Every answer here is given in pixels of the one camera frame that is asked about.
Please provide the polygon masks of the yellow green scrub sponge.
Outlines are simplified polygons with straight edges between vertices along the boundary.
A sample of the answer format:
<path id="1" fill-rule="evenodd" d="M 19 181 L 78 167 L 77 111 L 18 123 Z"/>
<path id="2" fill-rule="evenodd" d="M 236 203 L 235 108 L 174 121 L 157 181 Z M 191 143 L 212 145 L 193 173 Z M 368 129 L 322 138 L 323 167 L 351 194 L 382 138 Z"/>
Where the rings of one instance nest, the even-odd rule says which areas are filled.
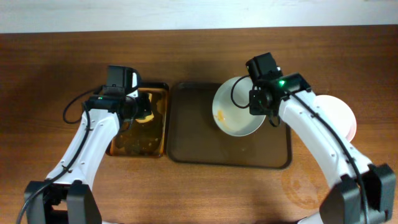
<path id="1" fill-rule="evenodd" d="M 138 111 L 135 121 L 138 123 L 147 123 L 152 121 L 155 117 L 152 105 L 153 94 L 148 92 L 140 93 L 136 100 L 138 104 Z"/>

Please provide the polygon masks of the grey-white plate with sauce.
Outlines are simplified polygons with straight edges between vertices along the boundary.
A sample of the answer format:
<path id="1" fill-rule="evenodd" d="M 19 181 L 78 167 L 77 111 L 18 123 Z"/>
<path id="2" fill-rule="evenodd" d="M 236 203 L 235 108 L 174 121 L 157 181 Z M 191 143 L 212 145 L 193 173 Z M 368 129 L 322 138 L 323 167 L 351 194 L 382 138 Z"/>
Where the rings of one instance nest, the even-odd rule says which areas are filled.
<path id="1" fill-rule="evenodd" d="M 265 121 L 265 115 L 254 116 L 249 108 L 237 107 L 231 99 L 233 85 L 242 77 L 234 77 L 225 81 L 216 91 L 212 102 L 212 114 L 216 125 L 226 134 L 243 137 L 254 133 Z M 239 106 L 249 103 L 249 91 L 252 81 L 244 77 L 234 88 L 233 99 Z"/>

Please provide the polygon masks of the white plate with orange sauce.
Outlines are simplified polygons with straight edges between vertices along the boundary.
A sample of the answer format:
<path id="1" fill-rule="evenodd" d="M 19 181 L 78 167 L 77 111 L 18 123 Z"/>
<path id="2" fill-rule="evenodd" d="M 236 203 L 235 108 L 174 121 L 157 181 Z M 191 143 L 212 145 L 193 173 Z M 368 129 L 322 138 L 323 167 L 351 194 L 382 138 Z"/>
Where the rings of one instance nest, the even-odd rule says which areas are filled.
<path id="1" fill-rule="evenodd" d="M 347 141 L 351 142 L 356 134 L 357 122 L 352 109 L 341 99 L 330 95 L 315 97 L 315 105 L 319 106 Z"/>

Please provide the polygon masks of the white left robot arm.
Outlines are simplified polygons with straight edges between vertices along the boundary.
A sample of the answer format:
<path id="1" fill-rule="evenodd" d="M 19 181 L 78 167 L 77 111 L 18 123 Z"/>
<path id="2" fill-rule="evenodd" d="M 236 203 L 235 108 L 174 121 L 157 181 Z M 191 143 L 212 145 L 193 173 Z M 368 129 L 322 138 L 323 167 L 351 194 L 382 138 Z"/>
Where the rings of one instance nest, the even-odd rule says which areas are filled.
<path id="1" fill-rule="evenodd" d="M 126 122 L 149 114 L 148 94 L 138 86 L 102 86 L 82 104 L 79 128 L 67 151 L 43 181 L 31 181 L 17 216 L 20 223 L 102 223 L 92 193 L 99 165 Z"/>

